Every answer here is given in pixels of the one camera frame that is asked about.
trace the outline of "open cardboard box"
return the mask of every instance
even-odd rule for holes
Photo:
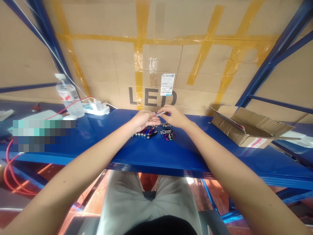
[[[221,106],[218,111],[214,110],[212,123],[238,146],[245,148],[263,149],[273,140],[299,139],[281,136],[293,126],[237,106]]]

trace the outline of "left hand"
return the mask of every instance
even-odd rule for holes
[[[129,122],[136,128],[136,132],[142,131],[146,126],[161,124],[156,113],[147,110],[140,110]]]

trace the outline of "cardboard box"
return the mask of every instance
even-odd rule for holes
[[[212,123],[238,146],[263,149],[276,139],[299,139],[281,137],[294,127],[275,121],[245,108],[221,106],[214,110]]]
[[[17,3],[35,22],[27,4]],[[86,94],[121,109],[157,111],[172,104],[184,114],[211,115],[212,107],[236,104],[302,1],[43,3],[71,76]],[[0,70],[7,78],[0,87],[56,82],[46,46],[3,1],[0,20],[8,22],[0,26],[6,44]],[[309,23],[298,39],[312,29]],[[312,108],[312,50],[313,41],[277,65],[256,95]],[[161,96],[167,73],[175,74],[173,93]],[[62,103],[55,87],[1,93],[0,99]],[[305,117],[304,123],[313,123],[313,115],[258,100],[248,109],[279,121]]]

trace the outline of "yellow packing tape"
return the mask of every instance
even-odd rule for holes
[[[216,96],[214,103],[214,109],[218,109],[218,106],[221,104],[223,95],[225,94],[227,88],[232,82],[234,75],[236,74],[241,62],[243,61],[246,53],[250,49],[257,49],[258,53],[255,58],[255,63],[261,65],[268,53],[274,46],[278,36],[254,36],[248,35],[247,32],[262,6],[264,0],[252,0],[245,16],[242,19],[242,22],[235,35],[215,35],[217,27],[219,25],[220,19],[224,12],[224,6],[216,5],[209,22],[207,32],[205,35],[187,35],[187,36],[177,36],[173,40],[168,39],[148,39],[147,38],[147,25],[149,19],[150,11],[150,0],[135,0],[136,5],[136,17],[137,17],[137,37],[117,37],[117,36],[108,36],[108,35],[80,35],[80,34],[71,34],[69,26],[66,22],[66,17],[61,6],[60,0],[51,0],[52,8],[54,14],[58,20],[58,23],[61,28],[61,34],[56,35],[58,39],[61,39],[65,42],[67,50],[70,55],[70,59],[75,67],[77,76],[82,81],[87,95],[90,95],[90,91],[85,79],[85,76],[82,72],[82,69],[79,65],[77,56],[74,51],[72,40],[111,40],[111,41],[121,41],[121,42],[130,42],[134,43],[134,66],[135,66],[135,77],[136,77],[136,101],[137,109],[141,110],[143,108],[143,46],[144,44],[150,45],[193,45],[200,44],[201,49],[198,53],[196,61],[193,65],[190,75],[187,80],[187,85],[193,86],[197,78],[198,73],[203,66],[204,61],[207,58],[207,55],[210,51],[212,45],[229,45],[233,47],[232,53],[228,59],[227,65],[225,67],[224,73],[221,79],[221,85]],[[155,30],[161,33],[164,30],[164,18],[165,18],[166,6],[161,3],[156,3],[156,11],[161,12],[156,17],[161,19],[160,22],[156,22]]]
[[[244,18],[241,21],[241,24],[236,32],[237,37],[244,37],[251,25],[252,20],[256,16],[257,12],[259,11],[261,5],[263,4],[263,0],[252,0],[248,10],[244,16]],[[243,61],[243,59],[246,56],[248,47],[234,47],[231,55],[228,59],[228,62],[226,64],[226,68],[224,70],[223,76],[222,76],[222,81],[221,81],[221,86],[217,92],[217,96],[213,105],[213,109],[218,110],[221,101],[223,99],[223,96],[232,82],[236,72],[238,71],[238,68]]]
[[[59,23],[62,34],[68,35],[67,37],[65,37],[64,43],[65,43],[65,46],[66,46],[67,51],[69,53],[69,57],[70,57],[73,65],[74,65],[76,74],[84,86],[86,95],[91,96],[88,84],[86,82],[86,78],[84,76],[84,73],[82,72],[82,68],[81,68],[79,61],[78,61],[78,58],[75,54],[74,46],[72,43],[72,38],[70,37],[70,35],[71,35],[70,30],[69,30],[69,27],[68,27],[68,24],[66,21],[65,13],[63,11],[61,2],[60,2],[60,0],[52,0],[51,5],[52,5],[52,9],[54,11],[54,15],[56,16],[56,19]]]
[[[220,6],[220,5],[216,5],[208,26],[208,29],[206,31],[206,38],[213,38],[215,35],[215,32],[217,30],[219,21],[221,20],[223,11],[224,11],[225,7],[224,6]],[[208,56],[209,50],[212,46],[212,42],[211,41],[203,41],[202,42],[202,46],[200,48],[199,54],[196,58],[196,61],[192,67],[192,70],[189,74],[188,80],[187,80],[187,85],[191,85],[193,86],[195,83],[195,79],[197,78],[197,75],[200,71],[200,69],[202,68],[202,65],[206,59],[206,57]]]

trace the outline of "pixelated area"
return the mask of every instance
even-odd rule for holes
[[[14,120],[13,146],[18,152],[67,152],[76,136],[76,120]]]

